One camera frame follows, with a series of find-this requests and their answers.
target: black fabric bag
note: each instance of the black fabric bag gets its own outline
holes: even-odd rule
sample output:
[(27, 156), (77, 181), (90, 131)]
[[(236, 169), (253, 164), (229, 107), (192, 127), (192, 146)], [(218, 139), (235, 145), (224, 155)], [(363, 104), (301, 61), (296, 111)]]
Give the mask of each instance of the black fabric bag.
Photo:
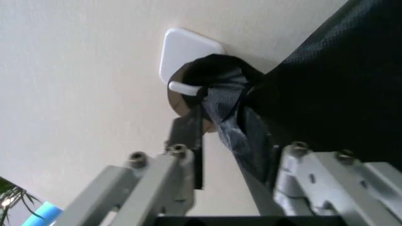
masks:
[(182, 82), (222, 142), (257, 180), (273, 185), (281, 147), (352, 150), (401, 169), (402, 1), (350, 0), (274, 70), (211, 55), (186, 65)]

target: green plant leaf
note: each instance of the green plant leaf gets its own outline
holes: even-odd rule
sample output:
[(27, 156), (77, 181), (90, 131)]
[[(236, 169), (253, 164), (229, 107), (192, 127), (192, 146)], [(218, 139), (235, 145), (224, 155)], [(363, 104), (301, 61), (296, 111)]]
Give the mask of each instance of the green plant leaf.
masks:
[(18, 187), (16, 187), (15, 189), (13, 189), (11, 191), (11, 193), (8, 196), (8, 198), (11, 199), (13, 197), (17, 197), (17, 196), (19, 196), (20, 193), (21, 193), (21, 190)]
[(6, 218), (8, 218), (8, 210), (9, 210), (8, 207), (5, 207), (4, 210), (3, 210), (3, 214), (1, 215), (1, 218), (0, 218), (0, 225), (1, 225), (1, 226), (5, 226), (5, 225), (6, 225), (6, 224), (4, 223), (4, 221), (6, 220)]
[(1, 193), (1, 199), (6, 199), (8, 198), (15, 190), (15, 187), (8, 187), (7, 189), (3, 190), (3, 193)]
[(31, 208), (29, 208), (29, 206), (26, 204), (26, 202), (25, 202), (25, 200), (24, 200), (24, 196), (23, 196), (23, 195), (21, 195), (21, 200), (22, 200), (22, 202), (24, 203), (25, 207), (28, 209), (28, 211), (29, 211), (31, 214), (33, 214), (33, 215), (39, 217), (40, 219), (43, 219), (43, 220), (44, 220), (44, 218), (43, 218), (42, 216), (39, 216), (39, 215), (36, 214), (34, 211), (32, 211)]
[(41, 204), (43, 204), (43, 202), (41, 201), (41, 200), (39, 200), (39, 199), (37, 199), (35, 196), (32, 196), (32, 195), (30, 195), (30, 194), (26, 194), (27, 196), (29, 196), (29, 198), (31, 198), (31, 199), (34, 199), (35, 201), (38, 201), (38, 202), (40, 202)]
[(7, 223), (10, 225), (10, 219), (8, 218), (8, 214), (6, 215)]
[(15, 187), (15, 185), (13, 183), (0, 177), (0, 194), (4, 194), (6, 191), (9, 191), (13, 187)]
[(10, 209), (13, 208), (19, 201), (21, 200), (21, 196), (19, 195), (18, 197), (16, 197), (12, 203), (10, 203), (9, 207)]
[(30, 195), (28, 195), (25, 191), (25, 197), (28, 198), (28, 200), (32, 203), (32, 205), (35, 205), (35, 203), (33, 202), (33, 199), (30, 197)]

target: adhesive wall hook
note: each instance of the adhesive wall hook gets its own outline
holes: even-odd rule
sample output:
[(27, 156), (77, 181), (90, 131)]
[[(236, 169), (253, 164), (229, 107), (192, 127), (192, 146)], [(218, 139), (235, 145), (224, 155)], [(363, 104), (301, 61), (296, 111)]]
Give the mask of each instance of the adhesive wall hook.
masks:
[(163, 41), (159, 76), (167, 84), (185, 63), (210, 54), (225, 54), (225, 50), (217, 41), (180, 27), (170, 28)]
[(191, 86), (178, 81), (169, 82), (169, 89), (187, 96), (196, 96), (202, 86)]

